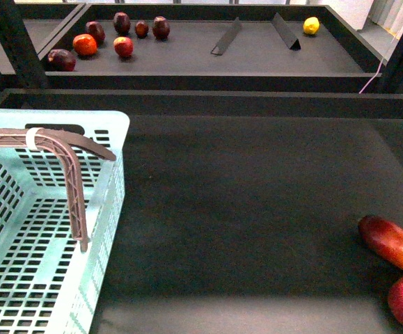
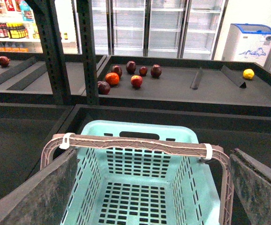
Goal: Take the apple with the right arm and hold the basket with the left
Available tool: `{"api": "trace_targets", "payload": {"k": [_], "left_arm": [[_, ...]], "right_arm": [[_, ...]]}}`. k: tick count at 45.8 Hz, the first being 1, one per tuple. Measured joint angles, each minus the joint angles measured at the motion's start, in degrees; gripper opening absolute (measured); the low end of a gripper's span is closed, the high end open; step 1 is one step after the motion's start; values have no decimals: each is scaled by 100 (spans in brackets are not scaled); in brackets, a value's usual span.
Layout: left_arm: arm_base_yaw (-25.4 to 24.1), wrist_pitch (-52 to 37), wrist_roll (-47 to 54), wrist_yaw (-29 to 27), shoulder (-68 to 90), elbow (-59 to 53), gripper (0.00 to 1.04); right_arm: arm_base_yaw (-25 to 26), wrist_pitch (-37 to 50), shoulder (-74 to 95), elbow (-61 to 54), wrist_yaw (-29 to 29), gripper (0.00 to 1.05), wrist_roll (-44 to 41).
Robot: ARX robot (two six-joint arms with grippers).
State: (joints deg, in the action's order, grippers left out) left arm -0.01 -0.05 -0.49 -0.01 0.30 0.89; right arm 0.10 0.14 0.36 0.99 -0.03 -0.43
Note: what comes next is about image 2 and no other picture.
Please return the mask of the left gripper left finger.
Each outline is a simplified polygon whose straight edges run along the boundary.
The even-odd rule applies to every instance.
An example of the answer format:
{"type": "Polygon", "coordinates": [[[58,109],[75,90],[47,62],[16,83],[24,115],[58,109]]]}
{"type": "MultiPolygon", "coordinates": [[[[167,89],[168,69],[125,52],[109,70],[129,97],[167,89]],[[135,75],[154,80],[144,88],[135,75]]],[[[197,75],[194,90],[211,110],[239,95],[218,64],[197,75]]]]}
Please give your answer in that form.
{"type": "Polygon", "coordinates": [[[58,225],[77,171],[77,151],[68,150],[0,199],[0,225],[58,225]]]}

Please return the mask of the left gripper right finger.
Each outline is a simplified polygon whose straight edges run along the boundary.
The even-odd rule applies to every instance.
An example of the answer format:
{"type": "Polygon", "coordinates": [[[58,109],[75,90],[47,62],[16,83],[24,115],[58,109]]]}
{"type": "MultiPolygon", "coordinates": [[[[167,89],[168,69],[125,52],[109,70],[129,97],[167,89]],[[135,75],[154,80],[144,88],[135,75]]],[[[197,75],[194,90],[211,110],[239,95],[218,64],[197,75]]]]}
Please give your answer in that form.
{"type": "Polygon", "coordinates": [[[271,168],[240,149],[230,154],[235,191],[253,225],[271,225],[271,168]]]}

